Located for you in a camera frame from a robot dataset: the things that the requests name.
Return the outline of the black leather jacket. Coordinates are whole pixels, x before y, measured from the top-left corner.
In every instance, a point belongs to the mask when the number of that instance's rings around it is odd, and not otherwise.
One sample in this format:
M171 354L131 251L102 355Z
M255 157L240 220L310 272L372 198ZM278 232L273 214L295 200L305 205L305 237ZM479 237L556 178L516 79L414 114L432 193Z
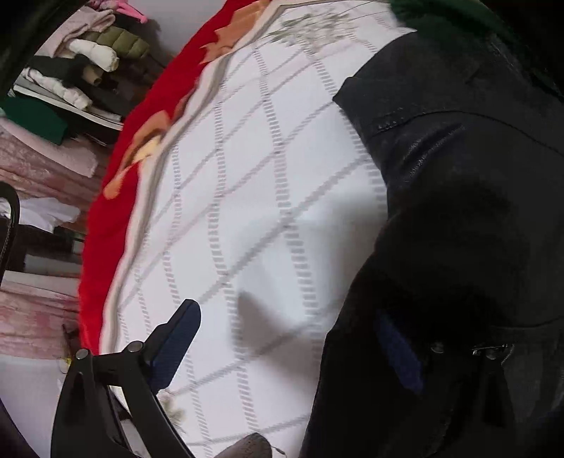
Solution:
M392 41L335 96L387 220L322 354L304 457L563 453L563 106L500 45ZM404 388L387 319L421 362Z

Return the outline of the clothes rack with garments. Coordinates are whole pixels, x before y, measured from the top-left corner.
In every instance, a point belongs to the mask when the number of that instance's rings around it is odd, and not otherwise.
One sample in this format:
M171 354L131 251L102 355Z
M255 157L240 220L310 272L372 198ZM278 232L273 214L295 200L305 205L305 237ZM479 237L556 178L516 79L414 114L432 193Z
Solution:
M1 4L1 119L61 144L112 146L125 118L164 71L156 24L100 1Z

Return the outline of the white diamond pattern sheet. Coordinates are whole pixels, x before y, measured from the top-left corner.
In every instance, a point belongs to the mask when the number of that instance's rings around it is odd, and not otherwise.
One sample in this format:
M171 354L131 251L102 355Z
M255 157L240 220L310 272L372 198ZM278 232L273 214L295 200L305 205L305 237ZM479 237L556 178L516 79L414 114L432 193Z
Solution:
M159 396L198 457L254 432L299 453L325 336L386 219L380 171L333 96L403 34L384 1L274 1L141 164L99 349L200 304Z

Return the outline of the white cloth on shelf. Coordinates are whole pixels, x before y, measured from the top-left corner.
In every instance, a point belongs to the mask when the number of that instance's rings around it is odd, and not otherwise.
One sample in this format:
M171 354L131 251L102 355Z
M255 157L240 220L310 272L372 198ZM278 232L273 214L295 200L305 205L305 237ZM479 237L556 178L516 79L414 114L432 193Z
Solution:
M26 198L20 201L18 225L31 226L47 233L63 223L74 223L80 216L78 207L56 198Z

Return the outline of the green folded striped-cuff garment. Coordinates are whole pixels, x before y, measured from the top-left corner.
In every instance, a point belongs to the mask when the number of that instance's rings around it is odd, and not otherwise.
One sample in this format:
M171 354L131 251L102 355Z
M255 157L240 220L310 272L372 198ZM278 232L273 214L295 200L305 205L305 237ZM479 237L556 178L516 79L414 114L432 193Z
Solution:
M490 38L510 39L503 21L481 1L396 0L389 4L400 23L446 46L481 46Z

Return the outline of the red floral blanket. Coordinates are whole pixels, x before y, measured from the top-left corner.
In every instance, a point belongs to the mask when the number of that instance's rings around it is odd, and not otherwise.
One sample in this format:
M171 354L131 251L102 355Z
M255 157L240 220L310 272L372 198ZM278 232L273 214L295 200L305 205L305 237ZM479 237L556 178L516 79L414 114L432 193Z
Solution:
M81 345L99 352L103 308L125 248L142 166L184 113L204 67L228 54L255 25L267 1L227 1L172 59L126 117L101 189L87 217L78 286Z

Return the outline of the pink plastic hanger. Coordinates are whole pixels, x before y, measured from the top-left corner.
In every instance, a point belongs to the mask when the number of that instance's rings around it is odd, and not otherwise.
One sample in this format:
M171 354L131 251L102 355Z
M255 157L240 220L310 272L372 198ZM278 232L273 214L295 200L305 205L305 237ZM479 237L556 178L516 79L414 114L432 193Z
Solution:
M130 18L137 20L141 24L146 24L148 22L148 18L143 13L138 11L136 8L131 6L127 1L116 1L116 0L100 1L98 4L98 8L100 10L112 10L119 14L126 15Z

